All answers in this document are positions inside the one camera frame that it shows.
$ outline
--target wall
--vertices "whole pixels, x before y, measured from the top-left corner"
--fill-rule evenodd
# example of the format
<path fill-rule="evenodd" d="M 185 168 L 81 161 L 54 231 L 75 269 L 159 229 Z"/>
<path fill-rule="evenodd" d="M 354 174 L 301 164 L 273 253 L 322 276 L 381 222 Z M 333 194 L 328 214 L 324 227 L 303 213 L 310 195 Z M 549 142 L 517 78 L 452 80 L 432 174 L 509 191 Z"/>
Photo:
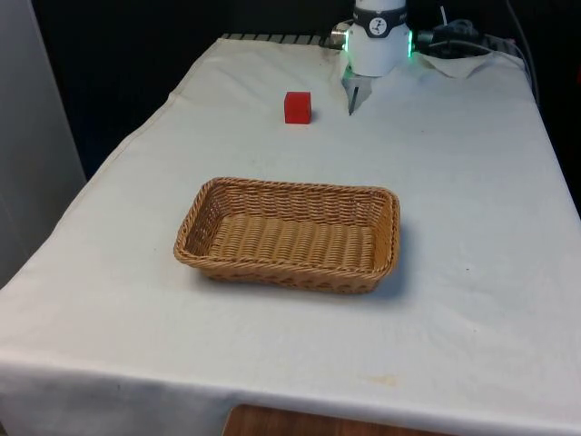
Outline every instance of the wall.
<path fill-rule="evenodd" d="M 0 287 L 84 184 L 32 7 L 0 0 Z"/>

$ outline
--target cable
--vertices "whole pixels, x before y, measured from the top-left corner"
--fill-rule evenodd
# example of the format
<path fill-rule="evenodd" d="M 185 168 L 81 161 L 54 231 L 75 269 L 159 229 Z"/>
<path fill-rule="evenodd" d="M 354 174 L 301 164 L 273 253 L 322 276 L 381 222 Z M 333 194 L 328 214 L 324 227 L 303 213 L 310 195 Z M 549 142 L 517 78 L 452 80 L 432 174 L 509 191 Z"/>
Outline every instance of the cable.
<path fill-rule="evenodd" d="M 444 25 L 448 25 L 448 18 L 446 17 L 446 9 L 444 9 L 444 5 L 439 6 L 439 12 L 442 14 L 442 22 Z"/>
<path fill-rule="evenodd" d="M 505 59 L 509 60 L 513 64 L 517 65 L 518 68 L 522 67 L 522 65 L 510 54 L 499 52 L 497 50 L 493 50 L 493 49 L 486 47 L 484 45 L 474 44 L 474 43 L 470 43 L 468 41 L 460 41 L 457 39 L 450 39 L 447 41 L 442 41 L 441 43 L 430 44 L 428 47 L 429 48 L 436 48 L 436 47 L 441 47 L 441 46 L 448 45 L 448 44 L 464 45 L 466 47 L 479 48 L 480 50 L 484 50 L 485 52 L 489 52 L 489 53 L 504 57 Z M 525 64 L 525 73 L 527 75 L 528 83 L 532 87 L 531 78 L 528 76 L 528 73 L 527 73 L 527 61 L 523 60 L 523 63 Z"/>
<path fill-rule="evenodd" d="M 527 60 L 529 64 L 531 80 L 533 81 L 533 92 L 535 93 L 535 99 L 537 100 L 537 106 L 540 106 L 540 94 L 538 91 L 538 80 L 537 80 L 537 69 L 535 68 L 535 60 L 533 59 L 533 53 L 530 50 L 530 45 L 528 45 L 527 37 L 525 36 L 525 31 L 523 30 L 522 25 L 520 25 L 520 21 L 518 21 L 518 16 L 515 13 L 515 10 L 510 4 L 510 0 L 505 0 L 507 4 L 508 12 L 512 17 L 513 21 L 515 22 L 515 26 L 517 27 L 518 32 L 520 33 L 520 39 L 522 40 L 523 46 L 525 47 L 525 52 L 527 53 Z"/>

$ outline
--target woven basket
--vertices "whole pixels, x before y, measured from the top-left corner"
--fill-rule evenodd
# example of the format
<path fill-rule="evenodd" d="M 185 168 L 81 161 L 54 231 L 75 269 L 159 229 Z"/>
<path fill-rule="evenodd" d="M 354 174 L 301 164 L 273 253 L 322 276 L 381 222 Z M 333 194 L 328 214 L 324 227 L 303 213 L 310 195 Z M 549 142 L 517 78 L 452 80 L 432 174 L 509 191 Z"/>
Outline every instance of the woven basket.
<path fill-rule="evenodd" d="M 374 187 L 217 178 L 198 193 L 173 253 L 217 280 L 370 292 L 398 260 L 398 197 Z"/>

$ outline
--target green light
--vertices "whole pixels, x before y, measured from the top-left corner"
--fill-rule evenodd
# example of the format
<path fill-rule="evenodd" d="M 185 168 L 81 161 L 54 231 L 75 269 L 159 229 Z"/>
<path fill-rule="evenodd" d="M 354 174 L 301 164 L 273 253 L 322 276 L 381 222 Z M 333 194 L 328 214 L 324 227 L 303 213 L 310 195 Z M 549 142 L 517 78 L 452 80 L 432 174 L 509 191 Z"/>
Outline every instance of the green light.
<path fill-rule="evenodd" d="M 411 57 L 411 52 L 412 52 L 413 45 L 414 45 L 413 36 L 414 36 L 414 33 L 410 30 L 409 36 L 408 36 L 408 57 Z"/>

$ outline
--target black cable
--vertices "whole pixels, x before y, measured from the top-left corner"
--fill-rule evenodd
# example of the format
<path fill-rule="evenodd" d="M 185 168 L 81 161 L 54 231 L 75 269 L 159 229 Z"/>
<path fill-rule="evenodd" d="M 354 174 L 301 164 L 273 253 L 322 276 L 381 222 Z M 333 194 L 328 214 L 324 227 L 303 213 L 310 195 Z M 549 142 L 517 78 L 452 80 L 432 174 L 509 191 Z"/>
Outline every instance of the black cable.
<path fill-rule="evenodd" d="M 520 21 L 518 20 L 518 16 L 512 7 L 512 4 L 510 4 L 510 0 L 505 0 L 505 3 L 507 4 L 508 12 L 510 13 L 510 16 L 512 17 L 512 20 L 515 22 L 515 26 L 517 27 L 517 30 L 520 33 L 520 39 L 523 43 L 523 46 L 525 47 L 525 53 L 527 54 L 528 65 L 530 68 L 531 80 L 533 82 L 533 92 L 535 93 L 535 100 L 537 100 L 537 106 L 540 107 L 541 100 L 540 100 L 540 94 L 538 91 L 537 69 L 535 68 L 535 60 L 533 59 L 533 52 L 531 52 L 531 50 L 530 50 L 530 45 L 528 45 L 528 40 L 527 40 L 527 37 L 525 36 L 525 31 L 523 30 L 522 25 L 520 25 Z"/>

